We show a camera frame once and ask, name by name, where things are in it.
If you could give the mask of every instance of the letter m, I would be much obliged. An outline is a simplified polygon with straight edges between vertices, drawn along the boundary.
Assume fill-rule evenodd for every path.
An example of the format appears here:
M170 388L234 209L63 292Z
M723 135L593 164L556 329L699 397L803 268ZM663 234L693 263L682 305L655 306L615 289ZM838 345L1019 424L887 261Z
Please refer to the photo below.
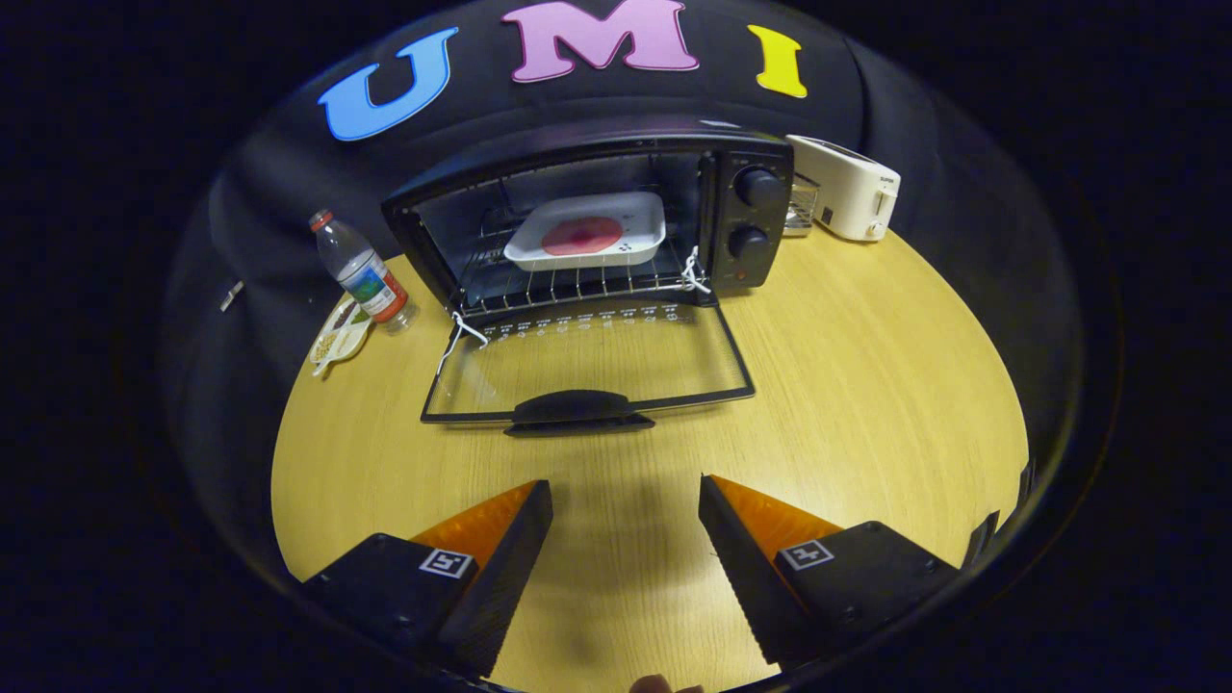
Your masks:
M542 2L506 14L522 35L522 67L514 81L540 81L573 72L573 60L561 57L557 42L567 44L590 67L611 64L626 36L633 49L625 64L642 70L691 70L697 58L689 54L676 15L684 4L674 0L623 0L607 18L599 20L569 2Z

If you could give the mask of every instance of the fingertip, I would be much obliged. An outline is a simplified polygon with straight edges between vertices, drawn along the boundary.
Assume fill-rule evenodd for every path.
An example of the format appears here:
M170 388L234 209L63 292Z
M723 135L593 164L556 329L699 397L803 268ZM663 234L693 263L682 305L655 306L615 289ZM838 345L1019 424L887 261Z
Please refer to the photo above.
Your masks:
M628 693L671 693L671 686L662 673L643 676L628 687Z

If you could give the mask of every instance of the small plate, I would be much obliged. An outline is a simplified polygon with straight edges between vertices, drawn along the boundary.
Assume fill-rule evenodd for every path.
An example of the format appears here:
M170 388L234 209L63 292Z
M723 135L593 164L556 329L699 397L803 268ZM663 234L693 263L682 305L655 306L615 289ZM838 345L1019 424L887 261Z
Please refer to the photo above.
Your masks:
M667 236L653 192L583 195L535 207L504 253L526 271L639 265Z
M354 298L347 298L334 308L308 351L308 360L317 364L313 375L320 375L329 364L350 359L359 353L368 337L370 327L372 316L363 312Z

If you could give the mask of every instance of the yellow letter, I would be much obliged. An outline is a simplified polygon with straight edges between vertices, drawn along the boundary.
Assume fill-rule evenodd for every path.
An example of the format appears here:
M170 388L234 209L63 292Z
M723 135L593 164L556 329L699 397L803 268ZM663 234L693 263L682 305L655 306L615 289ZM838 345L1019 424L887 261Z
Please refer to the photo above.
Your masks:
M797 99L808 96L808 90L800 83L800 70L796 65L796 51L800 51L800 43L764 26L748 26L749 31L761 39L761 55L765 58L765 69L758 75L758 84L770 91Z

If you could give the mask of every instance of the blue letter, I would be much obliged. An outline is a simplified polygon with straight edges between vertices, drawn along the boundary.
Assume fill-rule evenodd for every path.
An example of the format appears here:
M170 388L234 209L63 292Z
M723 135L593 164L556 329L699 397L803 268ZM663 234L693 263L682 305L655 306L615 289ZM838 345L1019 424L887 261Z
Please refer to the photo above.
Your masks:
M368 65L322 94L317 102L325 105L325 121L334 137L344 142L372 137L431 104L450 81L450 54L445 49L445 39L457 32L458 27L441 30L398 51L399 58L410 57L415 84L383 106L373 106L368 95L368 75L379 65Z

